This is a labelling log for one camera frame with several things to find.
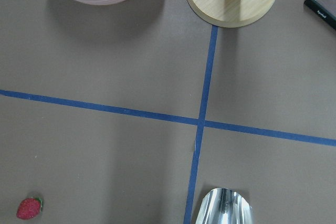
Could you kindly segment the black framed tray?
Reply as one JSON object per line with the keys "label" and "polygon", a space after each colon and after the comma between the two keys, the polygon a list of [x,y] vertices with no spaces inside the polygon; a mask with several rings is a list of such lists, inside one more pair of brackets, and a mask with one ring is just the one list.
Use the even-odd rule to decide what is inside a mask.
{"label": "black framed tray", "polygon": [[335,30],[335,0],[305,0],[304,5]]}

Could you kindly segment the steel ice scoop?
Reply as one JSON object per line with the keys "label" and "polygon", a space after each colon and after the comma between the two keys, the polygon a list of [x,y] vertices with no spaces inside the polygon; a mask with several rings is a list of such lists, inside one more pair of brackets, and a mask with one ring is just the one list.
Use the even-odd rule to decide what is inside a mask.
{"label": "steel ice scoop", "polygon": [[203,198],[195,222],[250,224],[254,223],[253,209],[238,192],[214,188]]}

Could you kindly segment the red strawberry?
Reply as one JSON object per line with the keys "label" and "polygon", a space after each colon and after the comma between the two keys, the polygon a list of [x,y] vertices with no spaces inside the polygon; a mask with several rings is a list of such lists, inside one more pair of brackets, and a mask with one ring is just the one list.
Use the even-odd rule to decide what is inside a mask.
{"label": "red strawberry", "polygon": [[43,208],[40,198],[26,198],[18,206],[16,217],[21,220],[29,220],[37,217]]}

